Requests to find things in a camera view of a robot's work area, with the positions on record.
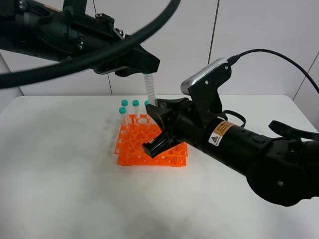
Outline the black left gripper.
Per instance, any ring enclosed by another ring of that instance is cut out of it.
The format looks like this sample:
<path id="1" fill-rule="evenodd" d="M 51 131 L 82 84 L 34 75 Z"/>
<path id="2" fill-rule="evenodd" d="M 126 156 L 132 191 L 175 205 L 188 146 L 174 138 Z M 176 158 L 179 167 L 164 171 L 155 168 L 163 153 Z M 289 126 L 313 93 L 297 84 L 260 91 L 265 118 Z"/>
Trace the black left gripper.
<path id="1" fill-rule="evenodd" d="M 95 17 L 85 14 L 85 0 L 65 0 L 63 13 L 66 17 L 64 38 L 72 45 L 70 56 L 76 57 L 111 45 L 123 39 L 114 28 L 114 19 L 100 13 Z M 101 61 L 91 69 L 100 75 L 115 72 L 119 77 L 137 73 L 156 73 L 160 60 L 140 45 L 123 56 L 109 62 Z"/>

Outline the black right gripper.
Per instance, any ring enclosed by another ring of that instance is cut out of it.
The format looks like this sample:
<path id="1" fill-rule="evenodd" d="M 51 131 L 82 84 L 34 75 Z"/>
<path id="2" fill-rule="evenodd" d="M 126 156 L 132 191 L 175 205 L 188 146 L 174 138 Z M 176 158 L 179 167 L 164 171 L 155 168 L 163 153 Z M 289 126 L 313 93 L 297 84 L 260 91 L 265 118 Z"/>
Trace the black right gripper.
<path id="1" fill-rule="evenodd" d="M 212 113 L 207 111 L 201 115 L 195 103 L 188 98 L 156 99 L 155 105 L 146 105 L 146 111 L 160 129 L 163 129 L 151 142 L 142 144 L 147 156 L 155 158 L 177 146 L 179 140 L 203 149 L 204 135 L 212 121 Z M 173 128 L 167 127 L 172 122 Z"/>

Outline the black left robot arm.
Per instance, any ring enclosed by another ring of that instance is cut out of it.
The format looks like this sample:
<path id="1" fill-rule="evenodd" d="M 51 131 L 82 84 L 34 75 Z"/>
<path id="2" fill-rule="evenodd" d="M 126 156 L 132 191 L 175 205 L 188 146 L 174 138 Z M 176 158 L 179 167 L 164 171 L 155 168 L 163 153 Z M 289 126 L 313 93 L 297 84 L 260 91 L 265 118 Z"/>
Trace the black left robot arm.
<path id="1" fill-rule="evenodd" d="M 85 9 L 84 0 L 66 0 L 63 10 L 34 0 L 1 1 L 1 49 L 55 62 L 19 76 L 51 80 L 88 68 L 100 75 L 127 77 L 158 70 L 160 60 L 139 44 L 119 48 L 131 37 L 115 28 L 112 17 L 92 17 Z"/>

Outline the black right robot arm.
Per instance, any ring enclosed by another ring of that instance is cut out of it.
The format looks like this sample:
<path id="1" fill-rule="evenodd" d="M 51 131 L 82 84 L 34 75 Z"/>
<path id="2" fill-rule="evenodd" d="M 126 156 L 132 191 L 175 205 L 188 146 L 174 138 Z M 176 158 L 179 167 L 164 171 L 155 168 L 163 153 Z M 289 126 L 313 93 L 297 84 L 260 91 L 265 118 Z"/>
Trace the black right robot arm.
<path id="1" fill-rule="evenodd" d="M 244 175 L 264 200 L 289 207 L 319 194 L 319 135 L 272 121 L 276 138 L 227 120 L 219 99 L 158 99 L 146 106 L 161 134 L 143 145 L 156 157 L 182 142 Z"/>

